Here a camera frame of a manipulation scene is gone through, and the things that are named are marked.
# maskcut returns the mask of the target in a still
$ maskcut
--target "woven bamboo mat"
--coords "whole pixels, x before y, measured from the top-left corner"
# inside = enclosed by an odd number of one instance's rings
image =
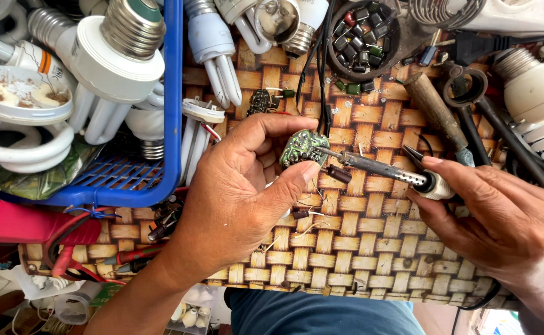
[[[256,89],[296,89],[306,61],[306,56],[288,59],[281,48],[254,55],[244,40],[237,38],[236,42],[237,52],[232,60],[242,88],[243,103],[226,110],[224,123],[216,126],[222,136],[246,117],[249,97]],[[184,60],[184,96],[216,101],[210,91],[208,75],[202,66],[194,63],[189,47],[185,48]],[[488,68],[482,64],[472,67],[482,71]],[[375,80],[374,92],[349,96],[334,86],[336,78],[328,68],[325,75],[332,80],[332,84],[326,86],[328,103],[339,110],[333,116],[329,137],[331,149],[358,152],[360,145],[364,156],[414,171],[415,166],[400,148],[408,144],[426,152],[428,147],[419,141],[419,134],[423,134],[436,155],[453,158],[445,151],[439,137],[427,127],[404,87],[396,81],[406,80],[419,71],[430,78],[439,75],[431,67],[398,64]],[[302,104],[303,115],[319,118],[315,60],[307,72]],[[294,99],[282,100],[278,111],[298,113]],[[494,151],[494,165],[501,166],[505,153],[497,149],[498,141],[494,139],[492,127],[478,114],[474,115],[474,120],[487,152]],[[342,166],[334,157],[330,157],[329,163]],[[307,293],[457,306],[473,305],[489,292],[493,280],[446,248],[421,221],[418,208],[404,195],[407,184],[356,169],[350,169],[350,172],[353,178],[348,185],[325,174],[319,175],[302,195],[302,204],[296,204],[313,207],[325,214],[324,217],[315,215],[295,220],[289,215],[278,222],[265,240],[264,244],[270,244],[279,237],[270,250],[254,252],[204,283],[283,291],[300,286]],[[320,189],[323,198],[315,187]],[[153,212],[145,208],[119,208],[116,213],[122,218],[104,219],[97,243],[75,247],[74,258],[105,278],[121,279],[128,276],[112,275],[116,266],[96,263],[119,250],[149,245],[148,225]],[[307,227],[319,222],[323,224],[304,237],[296,238]],[[20,255],[30,274],[43,272],[38,270],[42,259],[39,245],[21,245]],[[290,288],[283,288],[283,281],[288,281]],[[362,287],[356,293],[354,282]],[[501,289],[488,306],[515,309],[517,301],[507,290]]]

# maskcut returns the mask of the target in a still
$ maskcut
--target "green circuit board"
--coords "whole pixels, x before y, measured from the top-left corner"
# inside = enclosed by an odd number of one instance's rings
[[[322,166],[328,158],[327,154],[321,153],[315,147],[323,147],[329,149],[328,138],[308,129],[296,132],[289,138],[288,143],[284,147],[284,151],[280,156],[280,166],[282,170],[289,166],[304,162],[306,160],[314,160]]]

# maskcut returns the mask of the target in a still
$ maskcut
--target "blue plastic basket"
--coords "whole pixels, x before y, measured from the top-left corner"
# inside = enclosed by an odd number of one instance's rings
[[[164,160],[135,162],[127,157],[101,157],[69,186],[51,198],[34,203],[54,206],[95,204],[147,207],[177,187],[181,163],[181,79],[183,76],[183,2],[165,1],[164,36]]]

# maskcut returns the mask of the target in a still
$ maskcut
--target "wooden handle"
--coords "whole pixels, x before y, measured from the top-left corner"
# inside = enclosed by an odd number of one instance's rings
[[[452,112],[425,73],[417,72],[412,75],[404,82],[404,88],[431,126],[445,137],[446,145],[450,145],[456,152],[468,146],[468,141],[452,116]]]

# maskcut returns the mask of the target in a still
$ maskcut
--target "blue pants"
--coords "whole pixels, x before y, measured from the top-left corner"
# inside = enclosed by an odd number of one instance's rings
[[[424,335],[407,303],[359,297],[227,289],[234,335]]]

